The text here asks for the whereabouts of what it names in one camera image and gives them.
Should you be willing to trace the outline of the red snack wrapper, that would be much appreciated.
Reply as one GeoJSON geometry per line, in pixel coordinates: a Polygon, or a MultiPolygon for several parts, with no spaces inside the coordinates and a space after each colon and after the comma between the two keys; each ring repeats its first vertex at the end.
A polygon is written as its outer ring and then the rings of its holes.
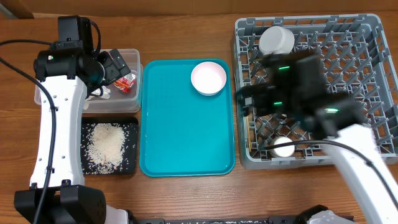
{"type": "Polygon", "coordinates": [[[136,84],[137,75],[129,73],[116,80],[113,85],[124,93],[130,93],[132,87],[136,84]]]}

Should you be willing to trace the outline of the white tissue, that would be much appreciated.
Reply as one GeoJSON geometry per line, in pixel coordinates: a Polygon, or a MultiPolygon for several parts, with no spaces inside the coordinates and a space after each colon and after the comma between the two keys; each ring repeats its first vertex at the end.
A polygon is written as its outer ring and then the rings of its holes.
{"type": "Polygon", "coordinates": [[[83,109],[84,110],[88,109],[89,104],[90,104],[89,101],[92,98],[100,98],[100,99],[107,100],[107,99],[110,98],[110,93],[111,93],[111,90],[109,88],[106,88],[105,86],[102,86],[101,88],[96,89],[95,91],[91,92],[88,95],[87,99],[85,100],[85,104],[84,104],[83,109]]]}

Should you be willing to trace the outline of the grey bowl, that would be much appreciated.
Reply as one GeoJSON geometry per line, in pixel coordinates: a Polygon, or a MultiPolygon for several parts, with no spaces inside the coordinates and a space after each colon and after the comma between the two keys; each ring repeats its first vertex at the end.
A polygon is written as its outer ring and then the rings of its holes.
{"type": "Polygon", "coordinates": [[[272,26],[262,33],[259,39],[259,50],[263,55],[289,54],[294,43],[292,31],[280,26],[272,26]]]}

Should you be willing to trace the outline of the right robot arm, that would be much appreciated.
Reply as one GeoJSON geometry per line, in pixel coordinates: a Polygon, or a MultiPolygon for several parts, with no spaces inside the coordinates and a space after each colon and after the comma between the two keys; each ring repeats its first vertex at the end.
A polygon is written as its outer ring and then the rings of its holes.
{"type": "Polygon", "coordinates": [[[236,93],[244,114],[281,112],[313,134],[303,144],[319,144],[351,189],[369,223],[397,223],[397,182],[377,151],[372,129],[346,93],[318,84],[261,83],[236,93]]]}

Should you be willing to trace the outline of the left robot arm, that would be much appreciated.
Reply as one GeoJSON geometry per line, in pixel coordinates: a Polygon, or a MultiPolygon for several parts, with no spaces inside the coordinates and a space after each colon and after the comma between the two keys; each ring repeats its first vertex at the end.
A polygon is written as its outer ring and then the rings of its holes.
{"type": "Polygon", "coordinates": [[[81,47],[43,50],[34,62],[41,118],[37,160],[27,190],[14,195],[30,223],[133,223],[107,205],[104,193],[85,186],[81,167],[81,116],[87,96],[127,75],[118,50],[98,56],[81,47]]]}

